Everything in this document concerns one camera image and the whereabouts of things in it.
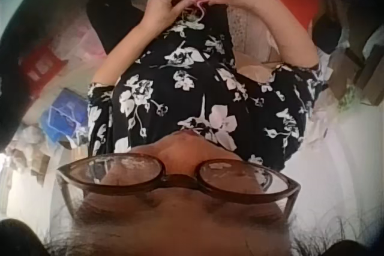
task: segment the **woman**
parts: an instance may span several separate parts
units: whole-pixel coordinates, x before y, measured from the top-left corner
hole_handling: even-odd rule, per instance
[[[88,94],[89,154],[135,148],[178,172],[222,157],[283,169],[320,89],[307,32],[279,0],[210,0],[200,22],[180,18],[193,0],[174,2],[149,0],[142,16],[130,0],[90,1],[108,57]],[[236,72],[223,4],[259,16],[274,36],[284,64],[268,83]]]

